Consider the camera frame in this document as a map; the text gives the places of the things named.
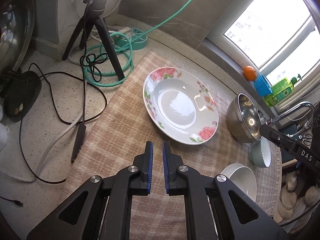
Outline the plain white leaf plate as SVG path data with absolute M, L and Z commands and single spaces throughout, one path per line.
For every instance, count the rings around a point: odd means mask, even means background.
M 233 163 L 221 172 L 254 202 L 257 198 L 257 181 L 253 171 L 240 163 Z

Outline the light blue ceramic bowl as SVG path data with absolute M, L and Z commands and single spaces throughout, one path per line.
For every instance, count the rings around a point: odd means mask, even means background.
M 262 137 L 260 141 L 253 143 L 249 159 L 259 168 L 268 168 L 271 165 L 271 150 L 266 138 Z

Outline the large steel bowl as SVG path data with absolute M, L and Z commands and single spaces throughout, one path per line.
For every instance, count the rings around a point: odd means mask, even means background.
M 240 93 L 229 104 L 226 122 L 231 135 L 241 144 L 261 140 L 261 120 L 258 110 L 248 96 Z

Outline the red rose floral plate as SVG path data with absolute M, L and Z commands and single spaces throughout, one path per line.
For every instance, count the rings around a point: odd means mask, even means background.
M 185 70 L 153 70 L 144 81 L 143 101 L 154 124 L 176 142 L 200 145 L 217 131 L 219 113 L 211 92 Z

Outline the red steel bowl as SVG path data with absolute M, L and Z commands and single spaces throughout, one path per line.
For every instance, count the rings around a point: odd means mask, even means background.
M 258 110 L 258 116 L 260 120 L 260 126 L 259 126 L 259 131 L 260 131 L 261 128 L 266 125 L 266 118 L 261 110 Z

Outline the scissors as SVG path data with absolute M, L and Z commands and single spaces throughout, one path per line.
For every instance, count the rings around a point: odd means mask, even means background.
M 299 135 L 299 140 L 306 146 L 310 146 L 312 143 L 312 135 L 311 134 L 305 134 L 305 135 Z

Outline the green dish soap bottle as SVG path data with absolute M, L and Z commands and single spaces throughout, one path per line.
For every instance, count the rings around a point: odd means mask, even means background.
M 268 107 L 273 107 L 289 96 L 295 87 L 295 84 L 302 79 L 301 75 L 292 79 L 283 78 L 278 83 L 271 87 L 272 93 L 264 96 L 264 101 Z

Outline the plaid pink cloth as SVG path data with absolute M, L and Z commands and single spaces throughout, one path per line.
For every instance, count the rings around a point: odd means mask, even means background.
M 165 192 L 162 144 L 168 137 L 149 117 L 143 102 L 145 78 L 157 68 L 180 68 L 196 76 L 212 94 L 219 114 L 214 135 L 211 122 L 197 133 L 207 138 L 199 146 L 171 141 L 171 149 L 183 161 L 201 174 L 213 177 L 233 163 L 252 169 L 257 180 L 257 204 L 272 213 L 279 196 L 281 164 L 280 150 L 271 147 L 272 161 L 268 168 L 258 168 L 249 161 L 250 145 L 238 143 L 227 127 L 227 108 L 242 88 L 231 78 L 220 81 L 194 63 L 179 63 L 172 57 L 147 53 L 132 74 L 121 85 L 102 116 L 93 126 L 79 156 L 73 164 L 61 194 L 61 200 L 70 196 L 90 176 L 115 175 L 129 166 L 136 155 L 144 151 L 147 141 L 153 142 L 153 169 L 151 194 L 134 197 L 131 215 L 131 239 L 186 239 L 183 197 L 168 196 Z

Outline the blue plastic cup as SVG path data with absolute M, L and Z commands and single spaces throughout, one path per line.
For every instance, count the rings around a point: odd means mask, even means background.
M 272 94 L 272 88 L 266 77 L 259 75 L 254 81 L 254 88 L 260 97 Z

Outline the orange fruit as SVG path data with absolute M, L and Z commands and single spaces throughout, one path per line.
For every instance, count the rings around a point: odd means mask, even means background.
M 252 66 L 245 66 L 243 68 L 243 75 L 248 81 L 255 81 L 257 79 L 257 72 Z

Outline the black oval device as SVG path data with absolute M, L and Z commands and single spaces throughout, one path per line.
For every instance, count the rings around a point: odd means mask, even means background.
M 37 100 L 42 81 L 31 70 L 21 74 L 9 71 L 6 77 L 9 82 L 5 85 L 3 111 L 12 122 L 19 122 Z

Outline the teal power strip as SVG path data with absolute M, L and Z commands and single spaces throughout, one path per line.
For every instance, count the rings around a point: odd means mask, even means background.
M 148 36 L 143 31 L 134 27 L 123 27 L 112 36 L 114 44 L 119 48 L 129 46 L 127 39 L 120 33 L 124 34 L 131 42 L 132 50 L 141 50 L 147 45 Z

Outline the black tripod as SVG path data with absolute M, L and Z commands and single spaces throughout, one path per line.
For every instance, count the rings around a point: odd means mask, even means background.
M 113 47 L 107 24 L 103 19 L 103 13 L 107 0 L 84 0 L 84 3 L 86 4 L 84 15 L 82 18 L 80 18 L 71 35 L 71 38 L 62 56 L 62 60 L 65 61 L 67 59 L 79 35 L 82 35 L 79 48 L 84 49 L 91 31 L 95 27 L 98 31 L 108 59 L 114 68 L 116 76 L 118 77 L 118 80 L 121 81 L 125 78 L 125 75 L 120 66 L 116 51 Z

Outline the white window frame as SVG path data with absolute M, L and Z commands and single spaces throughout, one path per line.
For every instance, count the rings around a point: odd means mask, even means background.
M 310 99 L 319 82 L 319 20 L 306 0 L 235 0 L 207 36 L 240 67 L 255 67 L 272 85 L 301 77 L 276 105 L 282 112 Z

